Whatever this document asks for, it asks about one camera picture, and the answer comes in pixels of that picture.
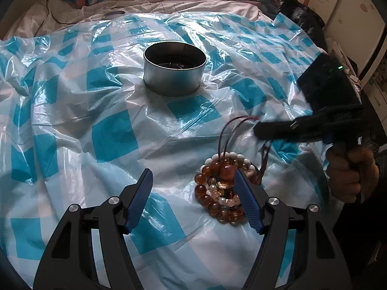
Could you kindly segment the right hand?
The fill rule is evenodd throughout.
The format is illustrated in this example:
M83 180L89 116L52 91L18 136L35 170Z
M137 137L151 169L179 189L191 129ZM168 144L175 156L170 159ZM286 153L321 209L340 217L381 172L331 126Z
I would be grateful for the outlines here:
M379 168L368 148L358 145L345 153L338 146L332 146L326 158L328 186L333 197L344 203L354 203L360 193L365 198L371 195L379 182Z

